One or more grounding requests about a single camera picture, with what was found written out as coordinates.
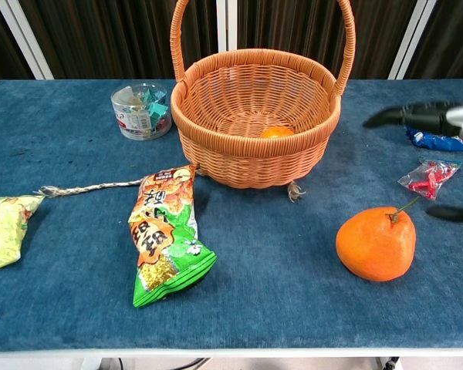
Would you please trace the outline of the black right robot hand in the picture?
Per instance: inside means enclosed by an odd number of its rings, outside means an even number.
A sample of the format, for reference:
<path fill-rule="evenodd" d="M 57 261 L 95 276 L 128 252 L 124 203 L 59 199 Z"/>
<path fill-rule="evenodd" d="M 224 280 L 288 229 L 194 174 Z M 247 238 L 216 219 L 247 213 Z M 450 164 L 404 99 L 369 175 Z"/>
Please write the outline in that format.
<path fill-rule="evenodd" d="M 432 136 L 431 148 L 463 150 L 463 104 L 434 101 L 392 106 L 381 110 L 363 123 L 366 128 L 384 125 L 406 126 L 407 129 Z"/>

